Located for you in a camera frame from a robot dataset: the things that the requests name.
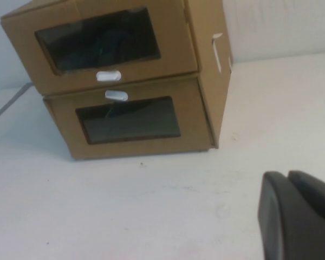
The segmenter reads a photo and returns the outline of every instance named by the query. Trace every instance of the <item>white plastic tab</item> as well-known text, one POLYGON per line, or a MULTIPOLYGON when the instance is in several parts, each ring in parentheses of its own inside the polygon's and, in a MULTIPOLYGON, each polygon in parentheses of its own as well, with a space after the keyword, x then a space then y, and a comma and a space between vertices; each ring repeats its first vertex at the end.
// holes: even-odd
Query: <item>white plastic tab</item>
POLYGON ((232 62, 231 62, 231 57, 229 56, 229 68, 230 68, 230 72, 232 72, 232 62))
POLYGON ((216 57, 216 61, 217 61, 217 65, 218 65, 218 69, 219 69, 220 73, 222 73, 222 65, 221 65, 220 60, 219 60, 218 50, 217 50, 217 46, 216 46, 216 40, 221 38, 222 35, 223 34, 214 34, 213 39, 212 39, 213 51, 214 51, 214 55, 216 57))
POLYGON ((99 71, 96 74, 97 81, 99 82, 111 82, 121 80, 121 73, 118 70, 115 71, 99 71))
POLYGON ((129 99, 128 93, 118 90, 108 90, 105 92, 105 98, 115 101, 127 101, 129 99))

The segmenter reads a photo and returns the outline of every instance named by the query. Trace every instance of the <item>white wall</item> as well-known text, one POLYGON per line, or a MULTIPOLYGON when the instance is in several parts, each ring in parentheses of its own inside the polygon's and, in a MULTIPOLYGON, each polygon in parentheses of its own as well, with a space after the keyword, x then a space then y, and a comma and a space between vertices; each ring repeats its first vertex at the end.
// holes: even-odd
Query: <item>white wall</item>
MULTIPOLYGON (((325 0, 223 1, 237 62, 325 51, 325 0)), ((0 0, 0 15, 26 2, 0 0)), ((19 87, 27 81, 0 27, 0 88, 19 87)))
MULTIPOLYGON (((0 16, 29 0, 0 0, 0 16)), ((0 26, 0 88, 21 87, 29 77, 25 72, 5 32, 0 26)))
POLYGON ((325 52, 325 0, 223 2, 235 61, 325 52))

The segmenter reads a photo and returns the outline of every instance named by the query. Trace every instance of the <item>gray cable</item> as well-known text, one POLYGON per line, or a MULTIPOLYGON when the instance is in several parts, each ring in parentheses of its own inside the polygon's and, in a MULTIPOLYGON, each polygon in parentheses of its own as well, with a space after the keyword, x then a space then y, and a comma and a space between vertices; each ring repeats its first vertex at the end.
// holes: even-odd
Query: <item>gray cable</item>
POLYGON ((10 107, 14 102, 16 102, 27 90, 32 87, 34 84, 29 82, 25 84, 13 97, 0 109, 0 116, 10 107))

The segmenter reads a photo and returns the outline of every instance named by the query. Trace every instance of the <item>cardboard drawer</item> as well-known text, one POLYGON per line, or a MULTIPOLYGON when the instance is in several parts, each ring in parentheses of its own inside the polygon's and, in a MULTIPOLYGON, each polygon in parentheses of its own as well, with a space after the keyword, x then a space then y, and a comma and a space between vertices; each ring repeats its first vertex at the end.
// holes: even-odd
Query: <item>cardboard drawer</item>
POLYGON ((198 71, 182 0, 35 0, 1 23, 43 95, 198 71))
POLYGON ((212 147, 195 76, 45 97, 44 102, 75 159, 212 147))

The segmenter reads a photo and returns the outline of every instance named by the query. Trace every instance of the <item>black plastic part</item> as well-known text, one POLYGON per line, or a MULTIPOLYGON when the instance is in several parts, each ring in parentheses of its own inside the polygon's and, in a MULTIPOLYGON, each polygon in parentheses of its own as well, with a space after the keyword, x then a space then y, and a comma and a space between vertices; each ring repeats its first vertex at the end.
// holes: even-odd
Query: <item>black plastic part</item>
POLYGON ((291 171, 288 178, 314 211, 325 219, 325 183, 299 171, 291 171))
POLYGON ((281 173, 264 175, 259 223, 266 260, 325 260, 325 219, 281 173))

